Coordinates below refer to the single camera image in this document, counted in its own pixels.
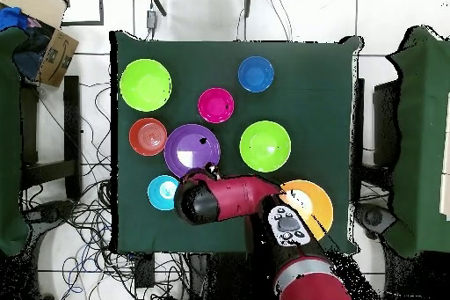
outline green plate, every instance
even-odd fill
[[[160,62],[151,59],[129,63],[120,78],[122,98],[127,105],[143,112],[162,107],[171,90],[171,75]]]
[[[257,121],[241,137],[239,151],[243,161],[254,171],[278,170],[289,158],[291,139],[280,124]]]

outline pink bowl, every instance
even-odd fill
[[[210,123],[222,123],[228,119],[235,109],[235,101],[231,94],[223,88],[210,88],[199,98],[199,113]]]

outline bowl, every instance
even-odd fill
[[[178,187],[177,179],[171,176],[162,175],[153,179],[147,189],[147,196],[150,204],[161,211],[174,209],[173,196]]]
[[[295,209],[317,240],[333,224],[333,205],[326,192],[314,182],[296,179],[281,185],[280,199]]]
[[[192,168],[204,168],[209,162],[217,165],[221,146],[213,132],[199,124],[185,124],[167,138],[164,159],[179,178]]]
[[[131,62],[120,77],[120,94],[124,101],[146,113],[162,107],[171,89],[171,75],[160,62],[151,59]]]
[[[167,131],[162,122],[154,118],[139,119],[129,131],[129,142],[134,151],[153,156],[164,150]]]
[[[252,170],[273,172],[289,158],[291,139],[274,121],[257,121],[245,129],[239,143],[241,157]]]
[[[237,77],[247,91],[265,91],[272,83],[275,71],[272,64],[262,56],[251,56],[239,66]]]
[[[227,90],[210,88],[201,94],[198,109],[200,116],[207,122],[222,123],[233,113],[235,101]]]

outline green cloth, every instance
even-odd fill
[[[28,226],[20,215],[20,75],[12,61],[14,49],[28,36],[12,27],[0,32],[0,250],[12,256],[20,252]]]
[[[343,44],[285,42],[177,42],[135,40],[115,33],[118,75],[140,58],[159,61],[171,74],[168,102],[152,113],[118,100],[118,250],[120,252],[248,251],[244,218],[191,226],[175,212],[154,209],[147,198],[149,182],[172,175],[163,153],[143,157],[131,148],[128,131],[143,117],[160,120],[168,133],[186,123],[211,129],[221,144],[223,175],[255,173],[241,159],[239,140],[253,122],[276,121],[289,133],[292,151],[271,180],[307,179],[322,187],[334,205],[331,238],[343,252],[356,252],[347,239],[349,207],[349,138],[352,113],[352,55],[360,46],[351,37]],[[241,62],[251,55],[266,57],[275,69],[263,92],[246,91],[237,79]],[[228,121],[209,124],[197,110],[200,94],[221,86],[231,92],[235,111]],[[323,238],[326,248],[333,246]]]
[[[403,257],[450,252],[450,222],[439,212],[450,42],[438,40],[425,26],[413,27],[390,58],[401,77],[397,119],[402,139],[392,203],[400,221],[384,235]]]

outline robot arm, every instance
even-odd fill
[[[221,178],[217,172],[194,169],[180,181],[175,210],[193,225],[258,213],[264,225],[260,237],[271,247],[278,272],[273,292],[279,300],[351,300],[326,253],[280,193],[279,186],[258,176]]]

